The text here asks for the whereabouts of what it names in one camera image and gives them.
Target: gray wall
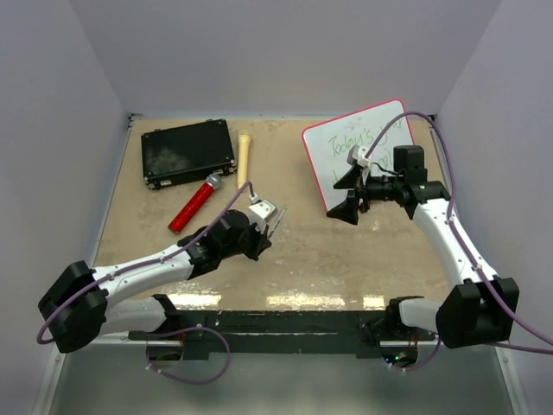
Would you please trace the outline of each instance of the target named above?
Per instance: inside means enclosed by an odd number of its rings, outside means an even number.
[[[504,0],[438,120],[458,208],[477,246],[516,278],[518,313],[553,335],[553,3]],[[513,343],[545,346],[521,329]],[[553,359],[513,354],[532,413],[551,414]]]
[[[124,111],[67,0],[0,2],[0,411],[29,413],[50,347],[36,305],[88,259]]]
[[[436,113],[500,0],[71,0],[124,107]]]

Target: robotic arm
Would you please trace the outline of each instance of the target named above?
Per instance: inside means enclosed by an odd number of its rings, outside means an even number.
[[[274,227],[270,230],[269,222],[277,208],[255,194],[250,199],[246,213],[228,210],[207,232],[203,227],[154,255],[94,269],[84,261],[69,265],[39,302],[44,319],[54,318],[48,328],[58,349],[70,353],[109,333],[163,332],[171,323],[168,318],[173,314],[173,304],[164,296],[142,300],[130,297],[214,271],[223,259],[234,255],[244,254],[257,261],[271,247]],[[63,306],[88,286],[90,290]]]
[[[448,191],[440,182],[429,182],[424,151],[417,145],[394,148],[391,176],[371,176],[367,148],[354,146],[347,157],[352,166],[334,188],[347,189],[346,199],[327,212],[330,218],[357,225],[358,211],[365,213],[371,201],[395,201],[424,232],[446,271],[451,293],[443,304],[421,297],[391,300],[386,325],[391,331],[421,328],[437,333],[448,348],[508,340],[512,319],[501,309],[471,266],[467,248],[493,288],[515,311],[518,287],[511,278],[500,278],[482,258],[455,214],[448,217]],[[455,235],[450,221],[455,221]]]

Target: table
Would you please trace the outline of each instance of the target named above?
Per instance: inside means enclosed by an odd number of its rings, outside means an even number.
[[[167,225],[199,183],[150,190],[143,182],[140,137],[145,132],[203,119],[138,119],[124,154],[96,265],[117,264],[159,252],[179,237]],[[302,144],[305,127],[320,119],[227,119],[235,155],[239,130],[252,137],[249,178],[262,197],[285,206],[273,247],[258,262],[225,260],[217,271],[152,292],[168,294],[180,309],[378,310],[390,298],[420,295],[442,301],[444,272],[422,231],[393,202],[375,202],[353,227],[325,216]],[[425,149],[430,180],[442,172],[429,127],[412,119],[415,142]],[[236,192],[236,176],[194,216],[182,236],[208,224]],[[248,204],[244,195],[237,204]]]

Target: black case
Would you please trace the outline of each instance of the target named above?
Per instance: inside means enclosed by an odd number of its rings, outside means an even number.
[[[226,120],[143,134],[142,166],[144,182],[152,189],[203,181],[212,173],[230,175],[236,159]]]

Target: whiteboard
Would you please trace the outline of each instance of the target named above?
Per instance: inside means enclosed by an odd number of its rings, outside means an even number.
[[[346,198],[347,190],[334,190],[333,185],[351,168],[346,161],[348,151],[355,144],[370,147],[386,124],[402,112],[405,112],[404,103],[393,99],[311,125],[303,131],[303,144],[327,211]],[[394,147],[408,144],[413,144],[409,121],[401,118],[382,137],[371,161],[392,170]],[[371,174],[386,175],[376,165],[372,165]]]

